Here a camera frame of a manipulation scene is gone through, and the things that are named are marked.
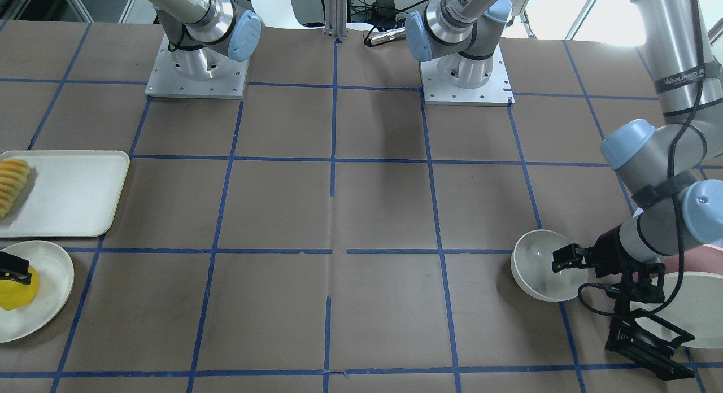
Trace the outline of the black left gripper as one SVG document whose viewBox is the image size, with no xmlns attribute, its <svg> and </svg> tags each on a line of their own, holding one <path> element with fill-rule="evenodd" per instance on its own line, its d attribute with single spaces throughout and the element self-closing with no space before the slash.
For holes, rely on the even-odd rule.
<svg viewBox="0 0 723 393">
<path fill-rule="evenodd" d="M 599 236 L 592 247 L 566 244 L 552 253 L 552 271 L 593 268 L 598 278 L 620 274 L 622 279 L 638 281 L 656 278 L 666 272 L 665 264 L 653 259 L 640 262 L 624 250 L 620 241 L 620 227 L 610 229 Z"/>
</svg>

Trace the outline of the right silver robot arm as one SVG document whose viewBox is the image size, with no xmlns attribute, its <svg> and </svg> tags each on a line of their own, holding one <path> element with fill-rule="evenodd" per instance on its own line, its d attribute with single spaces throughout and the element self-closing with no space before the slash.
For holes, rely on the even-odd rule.
<svg viewBox="0 0 723 393">
<path fill-rule="evenodd" d="M 204 55 L 206 82 L 237 77 L 260 40 L 260 20 L 232 0 L 150 0 L 160 26 L 11 21 L 2 31 L 2 157 L 9 151 L 121 151 L 136 184 L 121 195 L 116 225 L 92 204 L 107 172 L 81 183 L 89 192 L 79 220 L 103 218 L 82 252 L 155 249 L 214 256 L 241 125 L 242 101 L 189 99 L 202 81 L 189 76 L 190 54 Z"/>
</svg>

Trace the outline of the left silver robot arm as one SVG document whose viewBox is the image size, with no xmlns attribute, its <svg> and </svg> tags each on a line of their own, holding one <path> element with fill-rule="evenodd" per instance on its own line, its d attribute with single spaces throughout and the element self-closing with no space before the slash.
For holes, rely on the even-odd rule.
<svg viewBox="0 0 723 393">
<path fill-rule="evenodd" d="M 692 171 L 721 156 L 721 64 L 712 54 L 698 0 L 630 0 L 646 31 L 645 49 L 664 125 L 636 119 L 600 146 L 642 209 L 602 234 L 584 266 L 597 277 L 626 263 L 658 263 L 721 240 L 721 181 Z M 405 20 L 408 47 L 425 63 L 491 58 L 511 12 L 509 0 L 431 0 Z"/>
</svg>

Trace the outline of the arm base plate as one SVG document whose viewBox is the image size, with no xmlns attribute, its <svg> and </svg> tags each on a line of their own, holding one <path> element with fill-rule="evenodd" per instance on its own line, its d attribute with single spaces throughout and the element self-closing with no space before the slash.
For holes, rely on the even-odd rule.
<svg viewBox="0 0 723 393">
<path fill-rule="evenodd" d="M 513 106 L 516 100 L 503 54 L 476 61 L 460 54 L 419 64 L 427 104 L 447 106 Z"/>
<path fill-rule="evenodd" d="M 171 51 L 163 36 L 145 94 L 170 99 L 243 99 L 249 62 L 237 62 L 209 48 Z"/>
</svg>

